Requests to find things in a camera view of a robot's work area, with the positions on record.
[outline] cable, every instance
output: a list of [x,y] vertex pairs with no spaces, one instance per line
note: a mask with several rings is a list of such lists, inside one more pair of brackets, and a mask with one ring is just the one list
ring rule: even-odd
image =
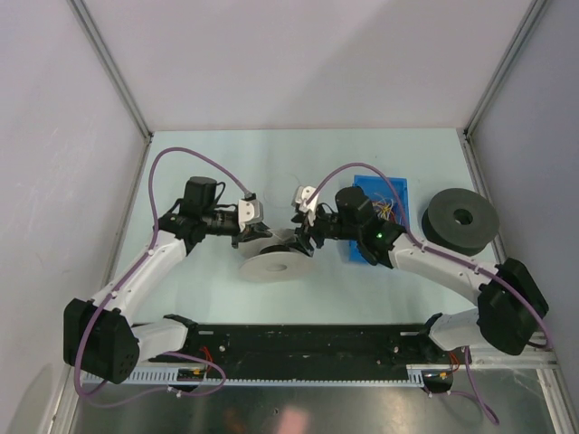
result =
[[237,203],[220,203],[215,205],[215,208],[235,208],[237,209]]
[[[544,349],[544,350],[550,350],[553,348],[553,339],[552,339],[551,334],[549,333],[549,331],[546,327],[545,322],[543,321],[543,318],[541,318],[541,316],[536,312],[536,310],[531,306],[531,304],[523,296],[521,296],[507,281],[505,281],[503,278],[500,278],[499,276],[495,275],[494,273],[480,267],[479,264],[458,258],[450,253],[434,249],[430,246],[424,246],[414,236],[414,234],[412,233],[412,231],[410,229],[410,223],[408,222],[408,216],[406,215],[406,211],[404,210],[403,202],[400,200],[400,196],[396,192],[396,189],[394,188],[394,186],[392,185],[392,182],[388,179],[388,177],[386,175],[384,175],[382,172],[380,172],[380,170],[378,170],[374,166],[367,165],[366,163],[349,163],[347,165],[340,166],[338,169],[331,172],[328,176],[326,176],[322,180],[322,182],[319,184],[318,188],[316,188],[316,191],[306,200],[306,204],[310,204],[311,201],[313,201],[314,198],[316,196],[318,196],[319,192],[321,192],[322,188],[324,188],[324,186],[327,184],[327,182],[331,178],[333,178],[335,175],[339,174],[343,170],[346,170],[350,167],[364,167],[368,170],[371,170],[372,172],[374,172],[375,174],[380,176],[383,179],[383,181],[386,183],[386,185],[388,185],[388,187],[392,191],[392,195],[394,196],[396,203],[398,203],[398,208],[400,209],[400,214],[402,215],[402,223],[403,223],[403,226],[406,228],[406,236],[414,245],[420,247],[421,249],[423,249],[425,251],[429,251],[430,253],[433,253],[437,256],[440,256],[441,258],[445,258],[451,262],[455,262],[457,264],[460,264],[463,267],[466,267],[467,269],[473,269],[473,270],[475,270],[475,272],[482,274],[486,278],[490,278],[490,279],[496,281],[497,283],[499,283],[500,286],[502,286],[504,289],[506,289],[514,298],[517,299],[517,301],[521,305],[523,305],[525,307],[526,310],[528,310],[529,314],[535,319],[538,326],[543,330],[543,333],[545,334],[546,342],[544,345],[541,345],[541,346],[537,345],[536,347]],[[467,353],[465,353],[465,355],[467,356],[467,363],[466,363],[467,375],[469,377],[469,381],[470,381],[470,385],[472,386],[472,390],[475,392],[476,401],[479,403],[480,407],[482,408],[482,410],[484,411],[486,416],[489,418],[489,420],[493,424],[498,425],[498,417],[497,417],[496,413],[482,400],[482,398],[480,397],[477,385],[474,382],[472,375],[470,374],[470,367],[469,367],[469,363],[468,363],[468,355],[470,355],[470,349],[467,347],[466,351],[467,351]],[[466,392],[453,392],[453,394],[459,395],[459,396],[465,396],[467,398],[472,396]]]
[[181,359],[190,360],[192,362],[208,364],[210,367],[215,368],[215,370],[219,374],[221,374],[221,381],[219,382],[219,384],[217,384],[212,389],[210,389],[208,391],[203,391],[203,392],[199,392],[198,390],[195,390],[195,392],[185,392],[185,391],[181,391],[179,389],[173,388],[171,386],[158,386],[158,387],[152,387],[150,389],[146,389],[145,391],[142,391],[141,393],[137,393],[136,395],[133,395],[129,398],[126,398],[125,400],[121,400],[121,401],[117,401],[117,402],[100,403],[100,402],[94,402],[92,400],[92,398],[88,398],[87,401],[90,403],[90,405],[92,405],[93,407],[97,407],[99,409],[113,409],[115,407],[120,407],[121,405],[125,405],[125,404],[128,404],[129,402],[138,400],[139,398],[142,398],[145,395],[149,395],[150,393],[174,392],[176,394],[177,398],[180,398],[181,396],[194,397],[194,396],[211,395],[213,393],[220,391],[224,387],[225,381],[227,380],[227,377],[225,376],[225,372],[223,371],[223,369],[219,365],[217,365],[213,362],[209,362],[208,360],[203,360],[203,359],[199,359],[197,357],[193,357],[192,355],[188,355],[188,354],[167,352],[167,353],[164,353],[164,355],[171,355],[173,357],[179,357]]
[[389,203],[380,193],[374,193],[374,196],[380,197],[381,201],[373,201],[372,206],[374,207],[378,217],[382,220],[390,220],[391,214],[394,214],[392,201]]
[[[206,346],[202,346],[201,351],[205,354],[206,360],[208,360],[209,362],[212,362],[214,360],[213,357],[211,356],[211,353],[209,353],[209,348],[207,348]],[[205,371],[205,374],[208,374],[209,371],[211,371],[211,366],[209,366],[207,368],[207,371]]]
[[[480,392],[479,392],[479,388],[477,387],[477,384],[474,381],[474,378],[472,378],[472,372],[470,371],[470,363],[469,363],[469,359],[472,360],[472,358],[470,357],[470,347],[466,347],[464,349],[464,360],[465,363],[464,365],[467,368],[467,376],[469,377],[469,381],[470,381],[470,387],[472,387],[472,391],[474,392],[474,396],[476,397],[476,401],[479,402],[479,406],[482,408],[482,410],[484,411],[485,415],[487,416],[487,418],[490,420],[490,422],[493,425],[498,425],[499,424],[499,420],[497,417],[497,413],[495,413],[488,405],[487,403],[482,399],[482,397],[480,396]],[[457,395],[460,396],[466,396],[469,398],[470,393],[466,393],[466,392],[454,392]]]
[[451,358],[451,369],[452,373],[457,372],[460,369],[460,360],[459,358],[454,355],[454,353],[449,352],[449,357]]
[[[158,214],[157,214],[157,206],[155,205],[155,197],[153,195],[153,178],[155,175],[155,170],[157,169],[157,165],[158,165],[161,157],[164,156],[165,154],[169,154],[171,152],[185,152],[186,154],[189,154],[191,156],[196,156],[197,158],[202,159],[203,161],[205,161],[209,165],[212,165],[213,167],[221,170],[224,174],[229,176],[232,179],[232,181],[234,183],[236,183],[237,186],[243,191],[243,193],[245,195],[251,194],[251,192],[247,188],[245,188],[245,185],[243,185],[242,182],[239,179],[237,179],[237,177],[235,177],[230,171],[225,169],[222,165],[215,163],[214,160],[212,160],[206,156],[203,156],[203,155],[199,154],[198,152],[192,151],[191,149],[187,149],[185,147],[168,147],[167,149],[164,149],[163,151],[159,152],[157,154],[157,156],[155,157],[155,160],[153,160],[153,164],[151,165],[151,169],[150,169],[149,174],[148,174],[147,187],[148,187],[148,198],[149,198],[149,202],[151,204],[151,212],[153,214],[153,237],[151,238],[151,242],[149,243],[147,250],[151,250],[151,249],[155,248],[155,244],[157,243],[157,237],[158,237],[158,233],[159,233],[159,219],[158,219]],[[74,360],[73,379],[74,379],[74,389],[78,393],[78,395],[83,399],[88,399],[91,395],[94,395],[95,393],[99,392],[102,389],[102,387],[104,387],[104,385],[107,383],[106,381],[103,380],[103,382],[101,384],[99,384],[95,389],[93,389],[90,392],[86,392],[82,389],[82,386],[81,386],[81,363],[82,363],[82,356],[84,355],[84,350],[86,349],[87,342],[89,341],[90,332],[94,328],[99,315],[102,313],[102,311],[104,310],[106,305],[112,299],[112,293],[118,292],[123,287],[123,285],[125,283],[127,283],[127,281],[130,279],[130,277],[133,274],[135,274],[135,272],[139,269],[139,267],[141,265],[143,265],[143,263],[145,262],[145,260],[147,258],[148,258],[148,252],[146,251],[135,262],[135,264],[128,270],[127,274],[125,274],[119,280],[117,285],[115,285],[112,288],[112,290],[105,296],[105,298],[102,300],[102,302],[97,307],[97,310],[95,310],[94,314],[92,314],[92,317],[90,318],[89,323],[87,324],[87,326],[84,329],[84,332],[82,333],[81,341],[79,343],[79,349],[77,350],[76,357]],[[146,394],[146,393],[140,393],[139,395],[136,395],[135,398],[137,398],[139,396],[143,396],[144,394]]]
[[220,186],[222,187],[222,189],[221,189],[221,192],[219,192],[219,194],[217,195],[217,197],[215,197],[215,199],[214,199],[214,202],[213,202],[213,204],[212,204],[212,207],[213,207],[213,208],[215,208],[215,207],[217,206],[217,203],[218,203],[219,200],[221,199],[221,196],[223,196],[223,193],[225,193],[225,187],[227,186],[227,185],[225,185],[224,182],[217,183],[217,184],[215,185],[215,188],[217,187],[217,185],[220,185]]
[[529,314],[531,314],[531,316],[533,317],[533,319],[535,319],[538,326],[542,329],[543,333],[545,334],[546,342],[545,342],[545,345],[541,346],[540,348],[545,349],[545,350],[550,350],[553,348],[553,339],[552,339],[551,334],[549,333],[549,331],[546,327],[545,322],[541,318],[541,316],[539,316],[539,314],[531,306],[531,304],[523,296],[521,296],[517,292],[516,289],[514,289],[509,283],[507,283],[507,281],[505,281],[503,278],[500,278],[499,276],[495,275],[491,271],[488,271],[482,267],[479,267],[479,264],[477,264],[477,263],[473,263],[469,260],[457,258],[456,256],[454,256],[450,253],[434,249],[430,246],[423,246],[422,245],[422,243],[414,236],[414,234],[412,233],[412,231],[410,229],[410,223],[408,222],[408,216],[406,215],[406,211],[404,210],[403,202],[400,199],[400,196],[398,195],[398,193],[396,192],[396,189],[392,185],[392,182],[387,178],[386,175],[384,175],[382,172],[380,172],[380,170],[378,170],[374,166],[367,165],[366,163],[349,163],[347,165],[340,166],[338,169],[334,170],[332,173],[330,173],[328,176],[326,176],[323,179],[323,181],[319,184],[316,191],[306,200],[306,204],[310,204],[311,201],[313,201],[314,198],[316,196],[318,196],[319,192],[321,192],[322,188],[324,188],[324,186],[327,184],[327,182],[331,178],[333,178],[335,175],[339,174],[343,170],[349,169],[350,167],[364,167],[368,170],[371,170],[372,172],[374,172],[378,176],[380,176],[384,180],[384,182],[386,182],[386,185],[388,185],[388,187],[392,191],[392,195],[394,196],[394,199],[396,200],[396,203],[398,204],[400,214],[402,215],[402,223],[403,223],[403,226],[406,228],[406,235],[408,236],[409,240],[413,244],[420,247],[421,249],[424,249],[425,251],[429,251],[430,253],[433,253],[437,256],[440,256],[441,258],[445,258],[451,262],[455,262],[457,264],[460,264],[463,267],[466,267],[467,269],[477,270],[477,272],[479,274],[482,274],[486,278],[490,278],[490,279],[496,281],[497,283],[499,283],[500,286],[502,286],[504,289],[506,289],[514,298],[517,299],[517,301],[521,305],[523,305],[528,310]]
[[497,426],[500,424],[500,420],[497,416],[497,413],[495,413],[495,411],[493,409],[491,409],[490,406],[484,400],[482,400],[482,397],[480,396],[479,389],[478,389],[476,383],[474,382],[474,379],[472,378],[472,371],[470,370],[469,358],[470,358],[470,349],[467,346],[464,350],[464,359],[466,361],[465,366],[467,368],[467,377],[469,377],[470,386],[472,387],[472,391],[474,392],[474,394],[468,393],[468,392],[462,392],[462,391],[447,391],[447,392],[441,392],[441,393],[433,393],[426,386],[424,386],[423,390],[426,393],[428,393],[429,397],[433,396],[433,395],[434,396],[461,396],[463,398],[468,398],[471,401],[475,401],[479,405],[479,407],[482,409],[482,412],[485,414],[487,419],[489,419],[490,423]]
[[536,342],[531,342],[531,341],[527,342],[527,345],[531,346],[533,348],[537,348],[539,350],[545,348],[545,344],[537,344]]
[[331,207],[328,203],[322,202],[320,205],[322,205],[322,206],[327,206],[327,208],[329,209],[330,213],[336,214],[336,212],[332,209],[332,207]]
[[169,208],[169,211],[167,211],[167,213],[169,212],[173,212],[174,210],[177,209],[177,206],[181,206],[181,203],[183,202],[183,199],[177,199],[175,201],[175,203],[173,203],[173,206],[171,208]]

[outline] red wire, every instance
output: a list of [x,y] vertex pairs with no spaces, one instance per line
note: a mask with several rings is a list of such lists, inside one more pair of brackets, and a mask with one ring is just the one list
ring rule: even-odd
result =
[[[209,362],[213,362],[214,359],[206,346],[202,346],[201,351],[205,354],[205,359],[207,359]],[[209,371],[211,371],[211,366],[207,368],[207,373],[209,373]]]
[[459,370],[460,368],[460,361],[459,358],[454,354],[454,353],[449,353],[450,357],[451,357],[451,363],[452,363],[452,371],[455,373]]

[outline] colorful wires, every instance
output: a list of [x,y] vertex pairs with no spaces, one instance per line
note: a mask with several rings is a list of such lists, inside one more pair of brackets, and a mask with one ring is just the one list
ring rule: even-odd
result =
[[374,193],[374,196],[380,198],[379,201],[372,201],[372,205],[374,206],[374,210],[378,214],[378,217],[382,220],[398,223],[398,219],[394,212],[396,206],[394,199],[386,199],[380,193]]
[[[443,250],[438,250],[438,249],[432,247],[432,245],[426,245],[426,243],[423,243],[422,241],[420,241],[412,233],[412,230],[410,228],[410,222],[408,221],[408,216],[406,215],[406,212],[403,208],[403,202],[400,199],[400,196],[398,195],[398,193],[396,192],[394,185],[386,177],[386,175],[384,175],[382,172],[380,172],[380,170],[375,168],[373,165],[368,165],[366,163],[348,163],[346,165],[341,165],[338,169],[331,172],[328,176],[326,176],[322,180],[321,183],[318,184],[318,188],[316,188],[316,192],[314,192],[314,194],[312,194],[306,200],[306,204],[310,204],[316,198],[316,196],[318,196],[319,192],[322,191],[324,186],[327,184],[327,182],[331,178],[333,178],[338,173],[340,173],[343,170],[346,170],[350,167],[364,167],[368,170],[371,170],[372,172],[374,172],[375,174],[380,176],[383,179],[383,181],[386,183],[386,185],[388,185],[388,187],[390,188],[390,191],[392,192],[392,195],[394,196],[394,199],[396,200],[396,203],[399,206],[400,215],[402,216],[401,224],[406,228],[406,236],[408,237],[409,241],[412,244],[421,248],[422,251],[427,251],[429,253],[433,253],[434,255],[439,256],[440,258],[444,258],[444,259],[447,259],[451,262],[460,264],[461,266],[465,267],[466,269],[476,270],[479,274],[482,274],[484,277],[490,278],[490,279],[494,280],[495,282],[497,282],[498,284],[500,284],[500,286],[502,286],[510,295],[512,295],[528,311],[528,313],[533,317],[533,319],[535,319],[539,328],[541,328],[543,330],[543,333],[545,334],[545,340],[546,341],[543,345],[538,344],[536,347],[544,349],[544,350],[550,350],[553,348],[553,338],[551,337],[551,333],[549,332],[549,330],[545,324],[545,321],[543,321],[543,318],[537,313],[537,311],[533,308],[533,306],[531,306],[531,304],[521,294],[519,294],[515,288],[513,288],[513,286],[511,284],[509,284],[506,280],[504,280],[503,278],[501,278],[500,276],[495,274],[496,271],[482,268],[480,266],[480,264],[478,264],[474,260],[473,261],[466,260],[466,259],[461,258],[459,256],[455,256],[452,253],[449,253],[449,252],[446,252]],[[467,360],[468,360],[469,356],[470,356],[470,349],[467,347],[467,349],[465,350],[465,357],[467,358]],[[470,367],[469,367],[468,363],[466,363],[466,367],[467,367],[467,375],[469,376],[469,380],[470,380],[470,385],[472,386],[472,389],[475,392],[475,394],[471,395],[470,393],[466,393],[466,392],[453,392],[452,394],[456,395],[456,396],[464,396],[464,397],[467,397],[470,399],[472,399],[474,397],[475,401],[479,403],[479,406],[482,408],[482,410],[484,411],[485,415],[489,418],[489,420],[494,425],[498,425],[497,415],[485,403],[485,401],[482,400],[482,397],[480,396],[477,385],[474,382],[474,379],[472,378],[472,375],[470,373]]]

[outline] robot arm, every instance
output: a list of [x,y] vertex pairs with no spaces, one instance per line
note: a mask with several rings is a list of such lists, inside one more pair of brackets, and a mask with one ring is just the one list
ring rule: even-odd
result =
[[[298,215],[293,221],[302,223],[296,230],[297,248],[313,255],[311,241],[317,248],[326,239],[356,241],[361,255],[371,265],[382,264],[418,274],[468,299],[476,308],[455,315],[438,314],[426,322],[425,333],[444,351],[485,342],[507,354],[523,351],[536,331],[536,321],[500,284],[413,243],[403,226],[378,218],[361,188],[347,187],[337,192],[337,212],[326,212],[317,205],[317,197],[307,204],[315,191],[315,187],[300,187],[294,198]],[[474,262],[440,246],[436,250]],[[507,259],[504,264],[478,264],[480,268],[496,270],[495,274],[522,295],[541,317],[546,315],[548,305],[521,262]]]
[[74,365],[82,334],[97,307],[109,294],[106,305],[90,332],[82,357],[81,369],[116,384],[130,376],[138,362],[183,348],[193,322],[181,316],[168,315],[148,325],[133,326],[135,314],[151,291],[173,267],[185,259],[205,235],[232,237],[238,246],[261,237],[270,237],[261,220],[261,203],[255,196],[240,200],[234,211],[219,208],[215,198],[218,183],[210,178],[192,177],[186,184],[184,198],[177,201],[179,211],[167,212],[159,219],[157,242],[148,245],[148,257],[117,291],[129,269],[111,281],[88,301],[74,299],[64,311],[64,361]]

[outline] glass surface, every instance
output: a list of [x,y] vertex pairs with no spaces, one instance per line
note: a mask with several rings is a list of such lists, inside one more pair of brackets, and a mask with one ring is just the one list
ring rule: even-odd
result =
[[[431,399],[394,387],[239,387],[205,398],[154,393],[111,410],[79,405],[71,432],[148,433],[554,433],[535,370],[474,373],[497,413],[493,426],[479,407],[457,396]],[[107,386],[99,401],[119,401],[151,386]],[[452,387],[470,392],[464,371]]]

